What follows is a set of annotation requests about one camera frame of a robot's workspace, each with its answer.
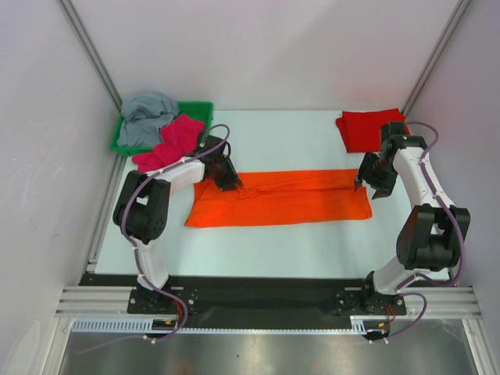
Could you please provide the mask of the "orange t-shirt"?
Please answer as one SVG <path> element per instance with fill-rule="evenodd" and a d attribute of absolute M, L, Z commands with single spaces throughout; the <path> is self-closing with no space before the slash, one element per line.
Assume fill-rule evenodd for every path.
<path fill-rule="evenodd" d="M 221 191 L 213 181 L 195 185 L 187 227 L 258 227 L 368 220 L 364 187 L 354 189 L 355 170 L 242 173 L 243 185 Z"/>

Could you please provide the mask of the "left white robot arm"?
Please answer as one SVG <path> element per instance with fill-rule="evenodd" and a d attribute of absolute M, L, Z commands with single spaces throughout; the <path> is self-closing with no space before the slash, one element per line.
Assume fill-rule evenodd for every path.
<path fill-rule="evenodd" d="M 130 171 L 112 214 L 112 222 L 130 243 L 137 267 L 137 286 L 127 311 L 163 313 L 180 299 L 163 287 L 170 277 L 166 252 L 157 243 L 167 226 L 170 199 L 199 182 L 213 182 L 221 191 L 235 190 L 242 182 L 230 160 L 227 138 L 204 136 L 201 144 L 169 166 L 151 172 Z"/>

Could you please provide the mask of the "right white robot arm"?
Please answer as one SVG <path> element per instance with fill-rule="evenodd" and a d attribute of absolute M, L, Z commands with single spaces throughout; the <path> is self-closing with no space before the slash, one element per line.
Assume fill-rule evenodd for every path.
<path fill-rule="evenodd" d="M 368 184 L 374 198 L 386 198 L 401 180 L 411 212 L 395 243 L 396 255 L 384 267 L 366 277 L 360 305 L 368 313 L 379 313 L 402 296 L 403 288 L 421 279 L 435 287 L 451 287 L 450 280 L 435 280 L 433 272 L 464 268 L 465 238 L 470 213 L 459 208 L 445 193 L 430 163 L 433 145 L 411 135 L 403 122 L 391 121 L 380 129 L 378 152 L 367 152 L 354 179 L 354 189 Z"/>

